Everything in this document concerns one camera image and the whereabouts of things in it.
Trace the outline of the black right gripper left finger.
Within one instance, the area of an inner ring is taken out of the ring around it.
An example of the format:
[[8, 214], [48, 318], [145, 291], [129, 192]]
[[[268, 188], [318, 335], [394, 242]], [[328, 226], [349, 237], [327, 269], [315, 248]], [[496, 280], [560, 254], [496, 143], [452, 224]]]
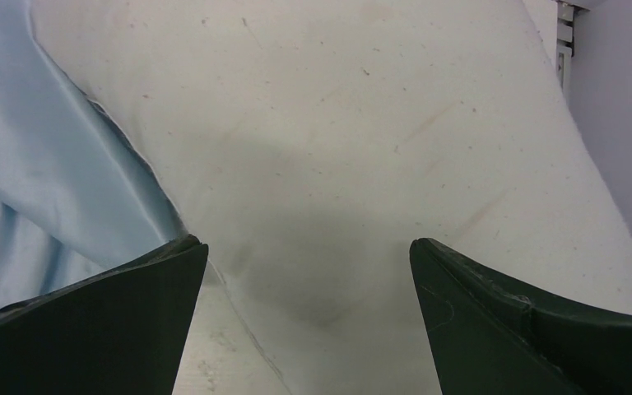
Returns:
[[175, 239], [0, 309], [0, 394], [170, 394], [208, 247]]

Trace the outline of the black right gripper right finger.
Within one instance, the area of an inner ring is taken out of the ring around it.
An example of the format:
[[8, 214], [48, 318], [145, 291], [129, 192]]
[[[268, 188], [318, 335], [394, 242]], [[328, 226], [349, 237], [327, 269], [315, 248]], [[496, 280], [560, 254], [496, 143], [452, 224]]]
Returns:
[[542, 290], [434, 239], [409, 249], [445, 394], [632, 394], [632, 315]]

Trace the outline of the white pillow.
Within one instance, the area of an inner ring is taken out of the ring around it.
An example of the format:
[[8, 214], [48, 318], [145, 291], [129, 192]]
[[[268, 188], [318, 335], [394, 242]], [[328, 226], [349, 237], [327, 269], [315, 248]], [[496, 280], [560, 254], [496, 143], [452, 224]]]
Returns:
[[209, 247], [175, 392], [441, 394], [416, 239], [632, 315], [632, 235], [522, 1], [36, 1]]

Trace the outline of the light blue pillowcase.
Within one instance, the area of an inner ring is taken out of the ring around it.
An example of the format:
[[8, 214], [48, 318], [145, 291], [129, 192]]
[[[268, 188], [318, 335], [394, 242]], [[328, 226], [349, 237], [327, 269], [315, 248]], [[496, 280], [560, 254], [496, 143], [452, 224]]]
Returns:
[[122, 133], [0, 1], [0, 309], [118, 267], [181, 234]]

